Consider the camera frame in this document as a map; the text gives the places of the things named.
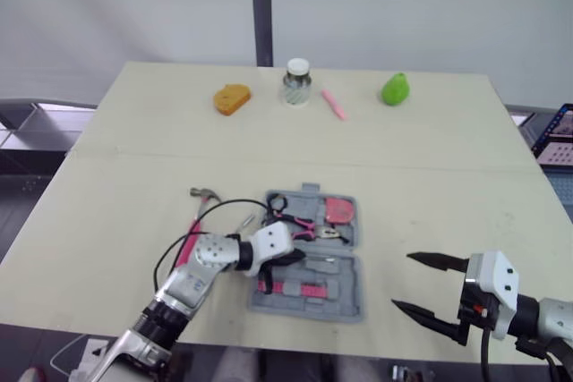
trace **white wall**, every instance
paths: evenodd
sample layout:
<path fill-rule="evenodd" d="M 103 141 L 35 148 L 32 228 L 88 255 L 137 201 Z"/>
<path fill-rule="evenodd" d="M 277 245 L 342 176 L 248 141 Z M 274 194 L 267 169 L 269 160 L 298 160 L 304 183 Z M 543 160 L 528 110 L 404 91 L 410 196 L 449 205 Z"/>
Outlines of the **white wall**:
<path fill-rule="evenodd" d="M 0 0 L 0 99 L 97 104 L 126 60 L 255 64 L 252 0 Z"/>
<path fill-rule="evenodd" d="M 490 76 L 507 104 L 573 101 L 573 0 L 273 0 L 275 65 Z"/>

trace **pink tape measure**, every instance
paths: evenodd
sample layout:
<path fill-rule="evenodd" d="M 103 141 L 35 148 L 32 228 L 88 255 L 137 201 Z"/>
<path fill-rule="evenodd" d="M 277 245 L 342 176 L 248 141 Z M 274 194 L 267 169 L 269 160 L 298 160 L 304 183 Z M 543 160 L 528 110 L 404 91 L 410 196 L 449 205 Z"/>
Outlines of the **pink tape measure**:
<path fill-rule="evenodd" d="M 346 199 L 327 197 L 326 221 L 330 224 L 348 224 L 355 217 L 355 207 Z"/>

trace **white tabletop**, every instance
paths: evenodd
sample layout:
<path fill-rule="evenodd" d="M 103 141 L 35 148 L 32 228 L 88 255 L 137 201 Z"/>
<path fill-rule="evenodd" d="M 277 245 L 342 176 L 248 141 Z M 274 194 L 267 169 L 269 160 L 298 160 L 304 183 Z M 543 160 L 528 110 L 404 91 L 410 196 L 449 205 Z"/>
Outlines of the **white tabletop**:
<path fill-rule="evenodd" d="M 455 321 L 461 274 L 406 258 L 427 250 L 469 257 L 503 250 L 521 292 L 573 299 L 573 227 L 489 80 L 410 72 L 401 106 L 376 97 L 391 72 L 312 70 L 341 122 L 318 96 L 302 109 L 278 100 L 281 69 L 130 63 L 50 183 L 0 265 L 0 322 L 118 335 L 150 301 L 151 271 L 188 227 L 191 186 L 225 199 L 320 183 L 354 196 L 363 238 L 365 320 L 336 324 L 247 310 L 249 280 L 225 273 L 180 340 L 401 359 L 478 361 L 418 326 L 390 299 Z M 230 117 L 212 96 L 241 82 L 252 99 Z M 205 222 L 236 229 L 253 208 Z M 537 362 L 513 341 L 493 362 Z"/>

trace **green pear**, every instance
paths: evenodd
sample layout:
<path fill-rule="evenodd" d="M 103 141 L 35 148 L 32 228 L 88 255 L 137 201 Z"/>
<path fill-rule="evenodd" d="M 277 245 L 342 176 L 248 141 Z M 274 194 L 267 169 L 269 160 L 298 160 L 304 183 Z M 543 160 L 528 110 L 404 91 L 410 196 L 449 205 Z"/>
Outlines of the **green pear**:
<path fill-rule="evenodd" d="M 410 86 L 404 73 L 397 73 L 384 85 L 381 99 L 390 106 L 399 105 L 410 94 Z"/>

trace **black pole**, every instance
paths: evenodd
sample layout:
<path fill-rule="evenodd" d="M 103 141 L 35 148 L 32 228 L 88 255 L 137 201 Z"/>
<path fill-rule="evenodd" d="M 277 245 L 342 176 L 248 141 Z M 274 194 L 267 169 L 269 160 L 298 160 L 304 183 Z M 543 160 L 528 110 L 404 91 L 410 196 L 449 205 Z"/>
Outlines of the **black pole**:
<path fill-rule="evenodd" d="M 272 11 L 271 0 L 252 0 L 254 41 L 257 66 L 272 67 Z"/>

